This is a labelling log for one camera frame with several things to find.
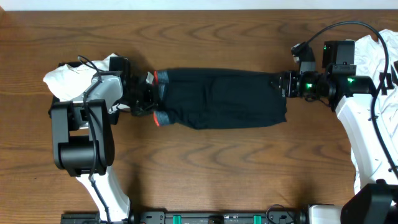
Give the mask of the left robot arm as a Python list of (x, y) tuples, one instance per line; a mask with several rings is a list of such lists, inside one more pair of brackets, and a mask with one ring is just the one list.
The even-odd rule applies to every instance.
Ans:
[(109, 111), (122, 102), (143, 113), (154, 103), (155, 74), (137, 74), (126, 57), (111, 57), (99, 68), (80, 55), (78, 61), (92, 69), (90, 84), (77, 97), (55, 101), (52, 122), (53, 159), (58, 169), (79, 181), (98, 208), (97, 212), (66, 212), (61, 223), (140, 223), (113, 168), (115, 143)]

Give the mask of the black leggings with red waistband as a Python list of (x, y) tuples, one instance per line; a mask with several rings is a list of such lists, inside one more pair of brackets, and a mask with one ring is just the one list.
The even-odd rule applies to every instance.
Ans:
[(286, 99), (274, 73), (222, 68), (157, 70), (158, 126), (193, 129), (268, 127), (285, 122)]

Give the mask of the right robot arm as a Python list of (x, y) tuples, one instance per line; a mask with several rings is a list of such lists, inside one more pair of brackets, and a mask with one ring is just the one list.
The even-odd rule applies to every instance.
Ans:
[(353, 72), (284, 72), (271, 80), (282, 97), (329, 101), (349, 138), (359, 191), (344, 206), (311, 205), (299, 223), (397, 223), (397, 146), (376, 110), (370, 77)]

